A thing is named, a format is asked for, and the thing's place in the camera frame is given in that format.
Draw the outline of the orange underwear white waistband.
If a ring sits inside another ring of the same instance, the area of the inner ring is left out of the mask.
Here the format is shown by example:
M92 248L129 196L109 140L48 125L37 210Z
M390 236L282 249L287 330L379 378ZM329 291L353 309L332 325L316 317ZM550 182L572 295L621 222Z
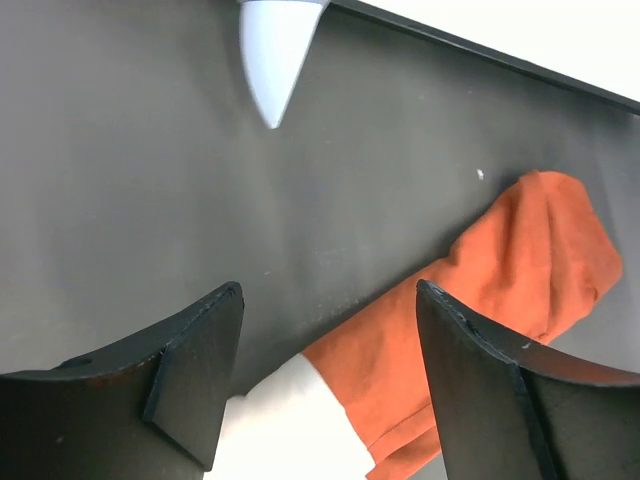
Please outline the orange underwear white waistband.
M225 407L212 479L406 479L441 451L427 374L506 330L531 348L592 312L622 260L585 186L520 177L448 254Z

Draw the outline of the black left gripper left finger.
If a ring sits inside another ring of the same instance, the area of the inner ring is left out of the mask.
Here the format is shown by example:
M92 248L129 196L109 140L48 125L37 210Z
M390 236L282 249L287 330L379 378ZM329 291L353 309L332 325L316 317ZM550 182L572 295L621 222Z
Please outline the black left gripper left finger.
M50 370L1 378L5 479L200 479L212 469L241 286Z

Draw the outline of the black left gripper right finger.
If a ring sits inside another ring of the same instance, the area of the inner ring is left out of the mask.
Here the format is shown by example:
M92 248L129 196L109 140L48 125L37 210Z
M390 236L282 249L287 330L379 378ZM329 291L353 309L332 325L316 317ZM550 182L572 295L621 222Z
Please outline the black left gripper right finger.
M638 374L529 339L431 282L416 314L448 478L638 478Z

